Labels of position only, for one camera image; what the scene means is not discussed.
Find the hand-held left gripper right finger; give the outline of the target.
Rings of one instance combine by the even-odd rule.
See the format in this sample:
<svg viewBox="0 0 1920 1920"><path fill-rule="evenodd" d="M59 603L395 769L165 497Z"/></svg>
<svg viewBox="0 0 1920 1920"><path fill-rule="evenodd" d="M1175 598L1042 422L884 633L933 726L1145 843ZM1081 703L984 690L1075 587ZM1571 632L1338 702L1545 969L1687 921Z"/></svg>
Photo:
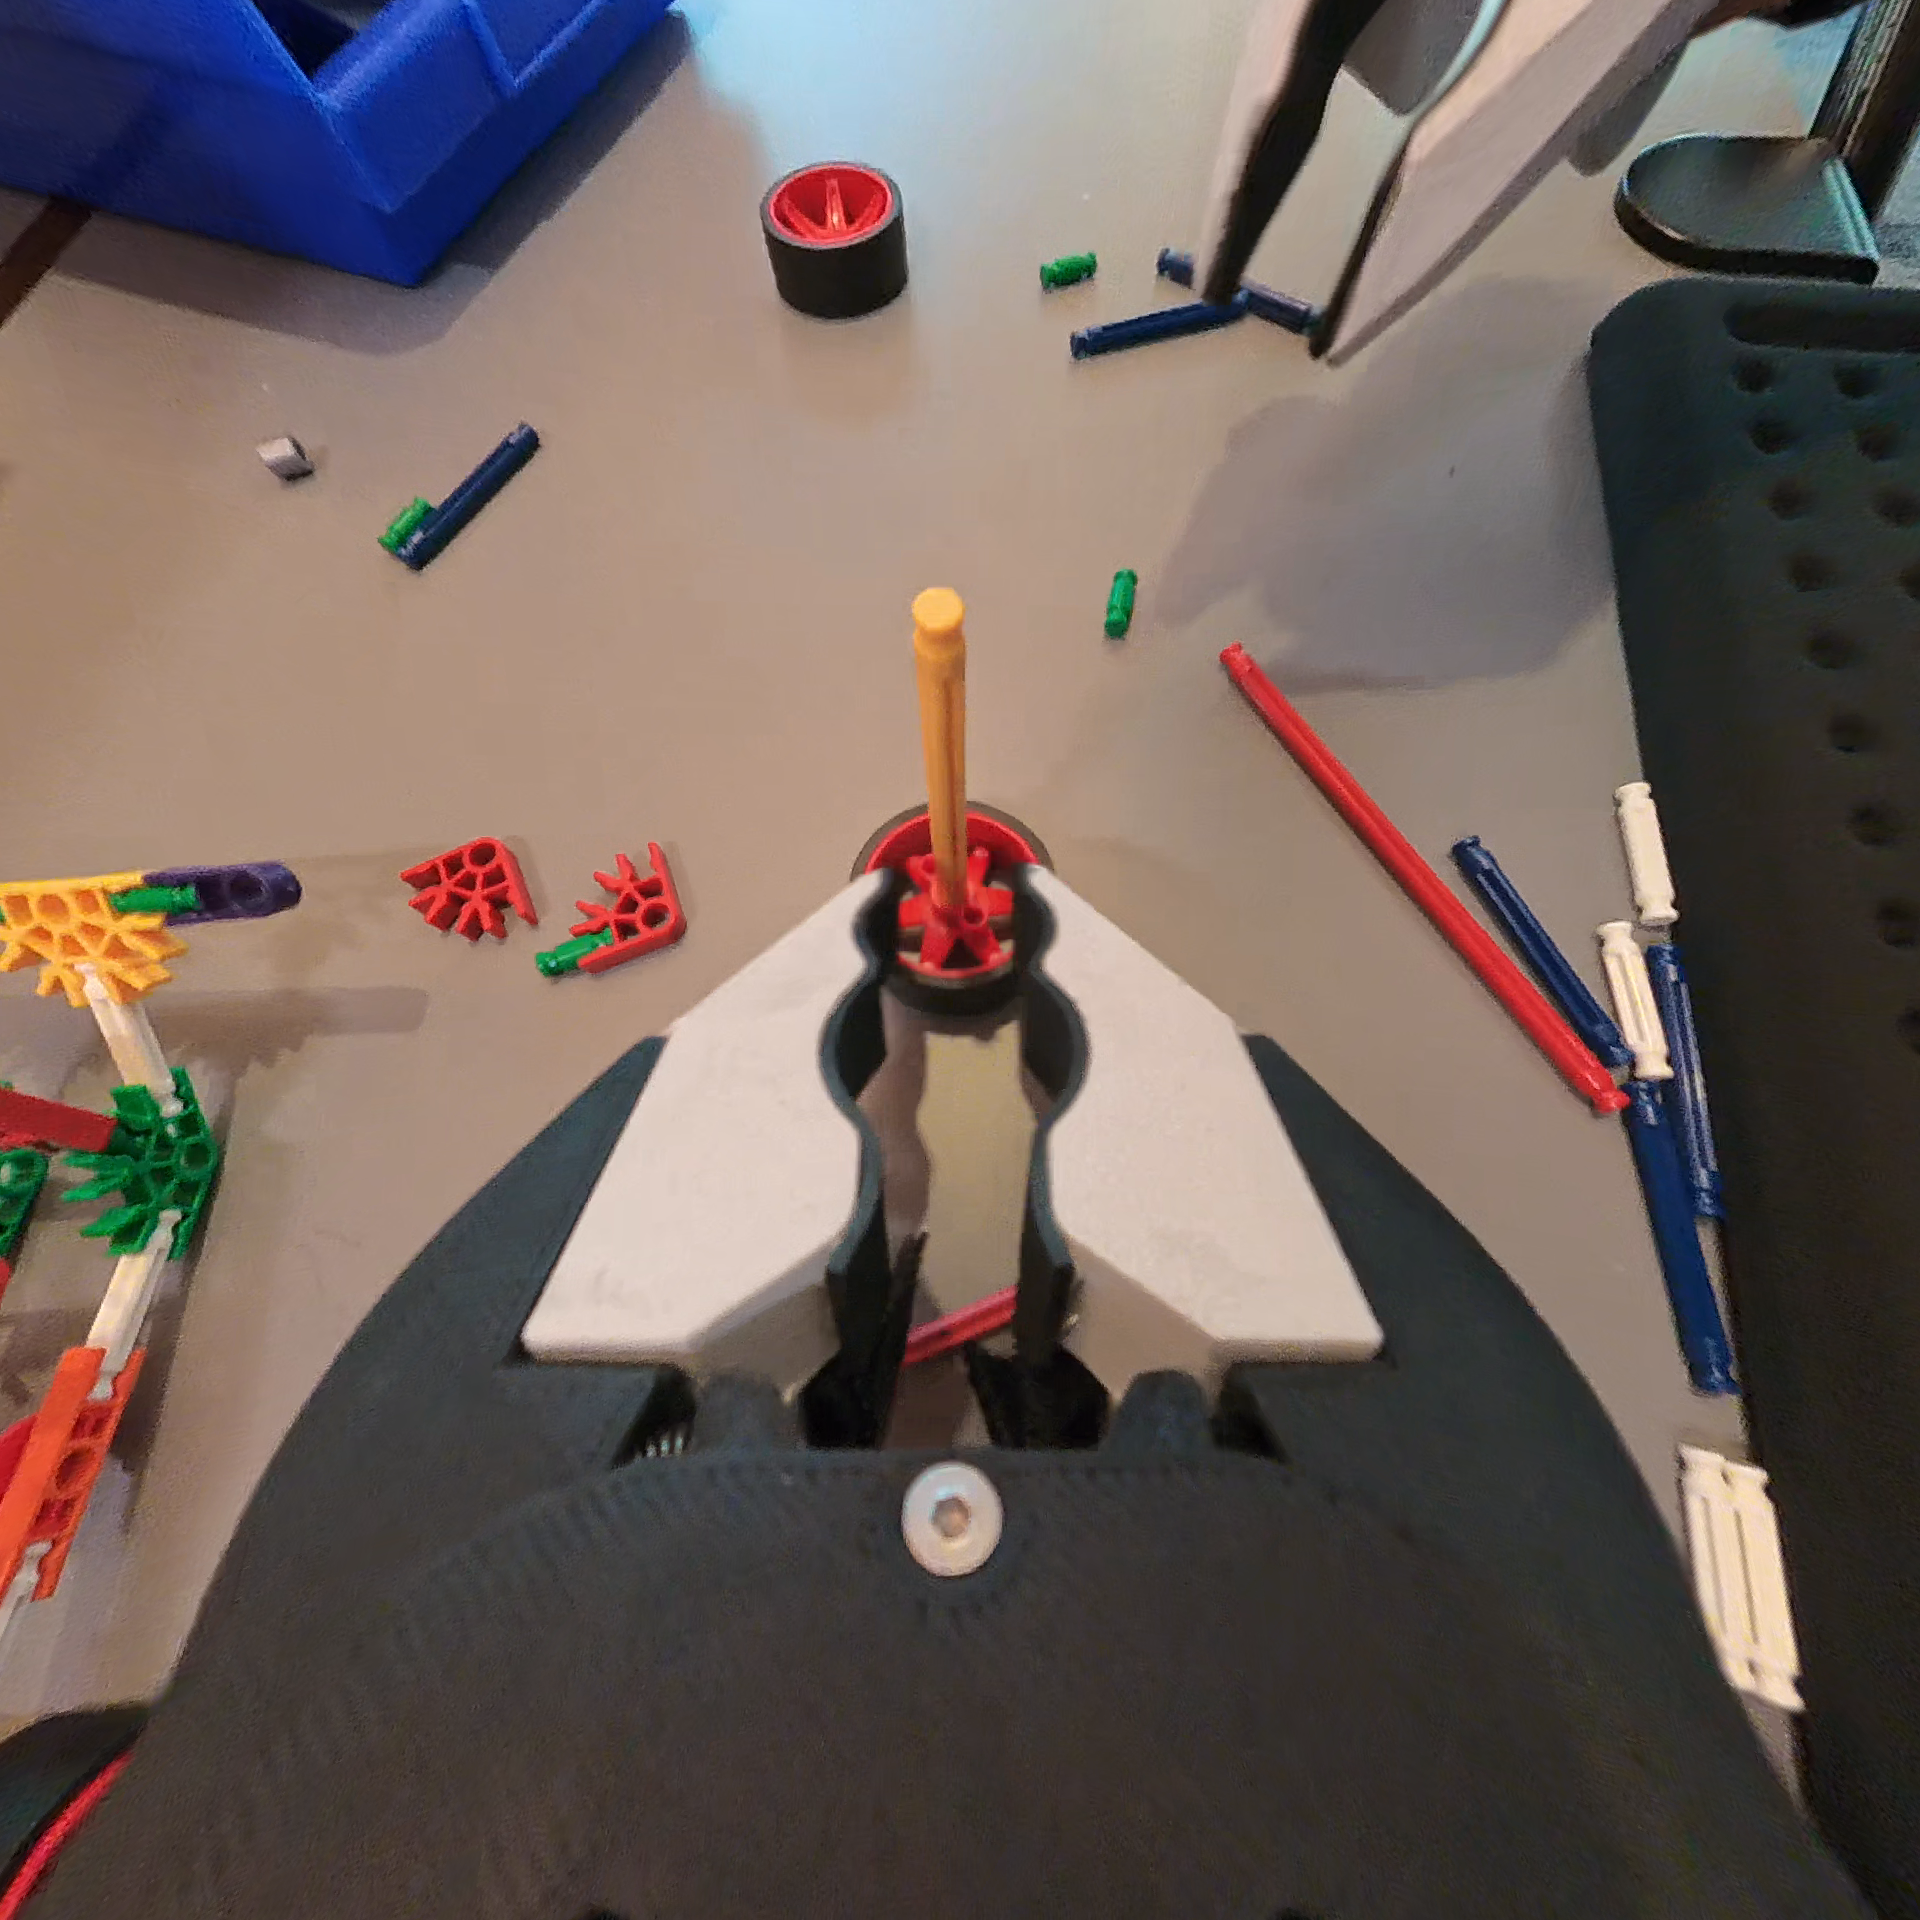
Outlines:
<svg viewBox="0 0 1920 1920"><path fill-rule="evenodd" d="M1235 1018L1068 882L1030 887L1030 1384L1093 1433L1151 1374L1367 1363L1381 1320Z"/></svg>

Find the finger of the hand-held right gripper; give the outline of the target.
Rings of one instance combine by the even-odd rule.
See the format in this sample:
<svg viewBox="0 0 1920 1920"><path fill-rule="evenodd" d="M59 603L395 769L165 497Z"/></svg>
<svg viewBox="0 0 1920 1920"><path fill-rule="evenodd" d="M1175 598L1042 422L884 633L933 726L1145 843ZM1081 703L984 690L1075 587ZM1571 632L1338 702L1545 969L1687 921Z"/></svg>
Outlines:
<svg viewBox="0 0 1920 1920"><path fill-rule="evenodd" d="M1200 299L1226 301L1322 132L1381 1L1258 1L1229 88L1200 221Z"/></svg>
<svg viewBox="0 0 1920 1920"><path fill-rule="evenodd" d="M1312 355L1349 361L1402 322L1713 10L1487 3L1378 182L1312 330Z"/></svg>

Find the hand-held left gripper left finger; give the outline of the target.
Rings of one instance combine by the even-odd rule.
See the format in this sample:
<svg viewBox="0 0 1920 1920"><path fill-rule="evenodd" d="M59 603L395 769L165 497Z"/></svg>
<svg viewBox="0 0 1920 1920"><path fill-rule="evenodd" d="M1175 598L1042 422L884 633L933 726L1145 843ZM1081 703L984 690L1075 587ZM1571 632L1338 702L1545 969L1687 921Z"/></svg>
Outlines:
<svg viewBox="0 0 1920 1920"><path fill-rule="evenodd" d="M882 1149L890 878L854 878L676 1019L589 1190L523 1348L743 1374L825 1444L890 1411Z"/></svg>

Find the black wheel red hub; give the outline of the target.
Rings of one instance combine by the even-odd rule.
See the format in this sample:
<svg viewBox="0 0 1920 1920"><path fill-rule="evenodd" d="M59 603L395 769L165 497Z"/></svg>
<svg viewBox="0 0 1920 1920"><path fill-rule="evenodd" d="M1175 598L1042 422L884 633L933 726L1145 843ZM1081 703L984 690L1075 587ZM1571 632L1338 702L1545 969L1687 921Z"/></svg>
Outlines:
<svg viewBox="0 0 1920 1920"><path fill-rule="evenodd" d="M18 1918L106 1797L150 1720L147 1702L40 1717L2 1740L2 1915Z"/></svg>
<svg viewBox="0 0 1920 1920"><path fill-rule="evenodd" d="M967 810L967 870L959 904L941 900L928 806L882 822L865 841L852 875L903 875L890 994L937 1023L995 1019L1020 994L1016 874L1050 865L1040 837L1014 814L972 800Z"/></svg>
<svg viewBox="0 0 1920 1920"><path fill-rule="evenodd" d="M819 322L890 306L909 284L900 182L860 160L816 160L762 195L760 228L777 291Z"/></svg>

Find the yellow rod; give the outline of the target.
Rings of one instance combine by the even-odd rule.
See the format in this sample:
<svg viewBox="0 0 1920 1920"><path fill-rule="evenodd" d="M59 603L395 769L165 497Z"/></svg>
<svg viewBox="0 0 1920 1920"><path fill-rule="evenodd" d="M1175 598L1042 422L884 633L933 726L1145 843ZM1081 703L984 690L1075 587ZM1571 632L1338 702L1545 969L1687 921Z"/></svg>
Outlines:
<svg viewBox="0 0 1920 1920"><path fill-rule="evenodd" d="M924 587L915 595L911 616L933 900L943 914L959 915L968 900L967 609L955 587Z"/></svg>

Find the green fan connector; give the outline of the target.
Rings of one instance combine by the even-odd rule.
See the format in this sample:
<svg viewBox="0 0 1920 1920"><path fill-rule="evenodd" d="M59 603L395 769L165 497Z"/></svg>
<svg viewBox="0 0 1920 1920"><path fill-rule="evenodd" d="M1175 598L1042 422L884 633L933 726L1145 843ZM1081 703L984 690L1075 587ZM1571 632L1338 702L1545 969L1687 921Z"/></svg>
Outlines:
<svg viewBox="0 0 1920 1920"><path fill-rule="evenodd" d="M79 1173L65 1198L100 1207L80 1226L83 1238L116 1258L147 1249L170 1216L166 1259L187 1259L223 1176L223 1142L188 1070L174 1065L170 1077L168 1101L147 1084L116 1085L108 1143L62 1154L62 1166Z"/></svg>

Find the purple connector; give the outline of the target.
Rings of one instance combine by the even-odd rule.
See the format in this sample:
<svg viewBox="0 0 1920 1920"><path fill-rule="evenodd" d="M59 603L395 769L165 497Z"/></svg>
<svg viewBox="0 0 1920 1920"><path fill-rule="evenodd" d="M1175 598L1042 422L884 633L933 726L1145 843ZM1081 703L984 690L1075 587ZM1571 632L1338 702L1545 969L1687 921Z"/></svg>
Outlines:
<svg viewBox="0 0 1920 1920"><path fill-rule="evenodd" d="M166 894L161 911L178 927L272 918L305 897L300 875L276 859L149 870L140 886Z"/></svg>

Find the white rod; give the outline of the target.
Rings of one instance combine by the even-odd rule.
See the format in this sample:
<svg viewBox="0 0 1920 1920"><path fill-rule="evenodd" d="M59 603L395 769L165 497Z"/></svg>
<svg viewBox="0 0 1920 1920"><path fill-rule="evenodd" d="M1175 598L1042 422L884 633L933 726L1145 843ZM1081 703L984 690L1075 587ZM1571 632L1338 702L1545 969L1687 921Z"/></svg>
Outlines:
<svg viewBox="0 0 1920 1920"><path fill-rule="evenodd" d="M121 1087L143 1087L156 1101L156 1111L165 1117L180 1116L182 1101L174 1070L158 1043L144 1003L121 1002L113 995L108 982L94 965L83 963L79 976L85 987L87 1003L108 1045L108 1055L116 1067Z"/></svg>
<svg viewBox="0 0 1920 1920"><path fill-rule="evenodd" d="M1654 995L1646 949L1633 924L1610 919L1597 926L1597 952L1612 1018L1627 1043L1634 1077L1651 1084L1672 1079L1669 1031Z"/></svg>
<svg viewBox="0 0 1920 1920"><path fill-rule="evenodd" d="M1652 931L1678 921L1677 887L1661 807L1646 779L1621 781L1614 814L1636 919Z"/></svg>

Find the red and green toy model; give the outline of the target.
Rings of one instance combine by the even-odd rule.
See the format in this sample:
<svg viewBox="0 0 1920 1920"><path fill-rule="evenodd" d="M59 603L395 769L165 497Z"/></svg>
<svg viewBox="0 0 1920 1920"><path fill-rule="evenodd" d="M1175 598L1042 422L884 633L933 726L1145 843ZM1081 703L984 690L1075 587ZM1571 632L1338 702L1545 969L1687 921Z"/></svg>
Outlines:
<svg viewBox="0 0 1920 1920"><path fill-rule="evenodd" d="M4 1084L2 1267L7 1284L13 1281L36 1205L57 1166L65 1164L65 1154L71 1148L93 1149L108 1143L115 1126L115 1087L118 1081L108 1092L106 1108L87 1108ZM4 1637L13 1637L28 1605L50 1600L61 1587L69 1555L147 1363L147 1328L156 1298L163 1284L188 1259L168 1259L173 1234L174 1218L165 1216L147 1249L123 1258L111 1253L113 1271L85 1337L61 1353L36 1407L4 1429Z"/></svg>

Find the short blue rod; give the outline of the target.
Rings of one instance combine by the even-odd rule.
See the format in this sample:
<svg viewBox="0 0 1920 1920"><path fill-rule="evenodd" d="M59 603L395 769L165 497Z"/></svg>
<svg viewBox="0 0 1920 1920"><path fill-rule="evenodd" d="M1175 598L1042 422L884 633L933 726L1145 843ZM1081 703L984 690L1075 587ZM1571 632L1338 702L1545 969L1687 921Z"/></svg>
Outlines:
<svg viewBox="0 0 1920 1920"><path fill-rule="evenodd" d="M393 558L412 572L435 564L448 544L532 463L540 446L543 438L532 424L517 424L443 499L435 501L432 518L421 525L402 554Z"/></svg>
<svg viewBox="0 0 1920 1920"><path fill-rule="evenodd" d="M1247 317L1248 304L1243 295L1158 306L1148 312L1096 322L1071 332L1068 355L1077 363L1082 363L1095 357L1216 332Z"/></svg>
<svg viewBox="0 0 1920 1920"><path fill-rule="evenodd" d="M1191 251L1162 247L1156 257L1156 275L1191 291L1198 291L1198 267ZM1312 333L1324 315L1312 301L1279 291L1250 277L1241 282L1235 297L1250 317L1299 335Z"/></svg>

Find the black stand foot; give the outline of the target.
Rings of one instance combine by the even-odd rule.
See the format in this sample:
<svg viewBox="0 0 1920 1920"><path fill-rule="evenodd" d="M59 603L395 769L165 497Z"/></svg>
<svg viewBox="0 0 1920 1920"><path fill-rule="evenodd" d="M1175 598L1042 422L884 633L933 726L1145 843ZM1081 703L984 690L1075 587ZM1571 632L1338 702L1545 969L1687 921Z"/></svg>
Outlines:
<svg viewBox="0 0 1920 1920"><path fill-rule="evenodd" d="M1867 3L1803 135L1687 133L1633 160L1621 228L1672 265L1873 284L1876 218L1919 137L1919 6Z"/></svg>

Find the black perforated panel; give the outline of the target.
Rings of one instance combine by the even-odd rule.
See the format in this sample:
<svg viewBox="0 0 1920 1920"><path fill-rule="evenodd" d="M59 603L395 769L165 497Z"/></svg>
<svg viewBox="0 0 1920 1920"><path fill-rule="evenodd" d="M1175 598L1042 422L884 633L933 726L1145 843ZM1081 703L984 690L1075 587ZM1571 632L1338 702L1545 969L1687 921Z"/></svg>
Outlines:
<svg viewBox="0 0 1920 1920"><path fill-rule="evenodd" d="M1919 304L1677 277L1588 392L1678 894L1808 1808L1919 1896Z"/></svg>

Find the pair of white rods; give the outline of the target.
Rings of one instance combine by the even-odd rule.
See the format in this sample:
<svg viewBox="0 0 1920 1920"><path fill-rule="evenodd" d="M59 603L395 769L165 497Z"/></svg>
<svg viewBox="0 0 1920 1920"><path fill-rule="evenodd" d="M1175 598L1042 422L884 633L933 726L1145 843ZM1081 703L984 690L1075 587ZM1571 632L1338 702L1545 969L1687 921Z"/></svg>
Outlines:
<svg viewBox="0 0 1920 1920"><path fill-rule="evenodd" d="M1737 1692L1799 1715L1805 1670L1766 1472L1681 1445L1678 1483L1692 1592L1723 1676Z"/></svg>

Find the blue storage bin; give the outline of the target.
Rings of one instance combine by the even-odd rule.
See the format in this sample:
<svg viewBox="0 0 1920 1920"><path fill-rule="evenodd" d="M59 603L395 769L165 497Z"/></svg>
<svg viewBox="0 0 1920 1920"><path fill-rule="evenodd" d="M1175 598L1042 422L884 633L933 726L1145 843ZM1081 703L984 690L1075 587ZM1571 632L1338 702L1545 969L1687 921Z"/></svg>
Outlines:
<svg viewBox="0 0 1920 1920"><path fill-rule="evenodd" d="M7 1L2 179L412 285L666 1Z"/></svg>

